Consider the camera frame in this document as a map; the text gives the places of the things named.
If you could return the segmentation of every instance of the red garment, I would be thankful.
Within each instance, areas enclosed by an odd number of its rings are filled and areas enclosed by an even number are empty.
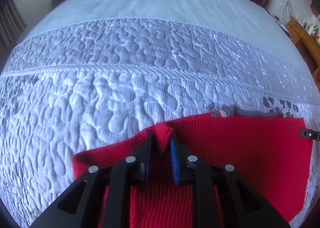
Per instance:
[[[75,178],[92,165],[113,166],[152,132],[158,153],[153,155],[149,185],[132,187],[130,227],[191,228],[191,187],[175,186],[171,174],[167,145],[175,130],[177,141],[208,164],[234,165],[289,222],[303,207],[309,175],[312,141],[299,137],[301,128],[303,119],[213,118],[208,113],[159,123],[123,142],[83,151],[72,165]]]

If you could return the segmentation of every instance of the wooden nightstand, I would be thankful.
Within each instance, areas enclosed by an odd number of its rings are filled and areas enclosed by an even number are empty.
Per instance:
[[[286,28],[291,34],[291,41],[306,62],[320,91],[320,83],[316,80],[320,66],[320,46],[296,19],[291,18]]]

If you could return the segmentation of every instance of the wooden cabinet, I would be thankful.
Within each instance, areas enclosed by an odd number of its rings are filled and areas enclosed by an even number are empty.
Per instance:
[[[320,66],[320,47],[317,42],[311,37],[302,25],[292,18],[286,25],[286,28],[291,34],[291,41],[300,52],[302,58],[306,62],[313,79],[315,80],[318,89],[320,83],[317,81],[317,75]]]

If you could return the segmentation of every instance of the silver screw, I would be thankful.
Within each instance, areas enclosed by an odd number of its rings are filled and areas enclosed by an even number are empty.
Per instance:
[[[128,163],[132,163],[136,161],[136,158],[134,156],[128,156],[125,158],[125,161]]]
[[[90,173],[96,173],[99,170],[99,168],[97,166],[91,166],[89,167],[88,171]]]
[[[229,171],[229,172],[232,172],[235,170],[235,167],[230,164],[226,165],[224,168],[226,169],[226,171]]]
[[[188,161],[189,162],[196,162],[197,160],[198,160],[198,158],[196,156],[194,156],[194,155],[191,155],[191,156],[188,157]]]

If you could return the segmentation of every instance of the cable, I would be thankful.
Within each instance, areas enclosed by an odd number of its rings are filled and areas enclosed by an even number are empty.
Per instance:
[[[285,2],[285,6],[284,9],[282,11],[282,20],[284,22],[284,24],[287,24],[287,19],[291,19],[291,17],[293,17],[293,9],[292,9],[292,4],[291,4],[291,0],[287,0],[284,1]]]

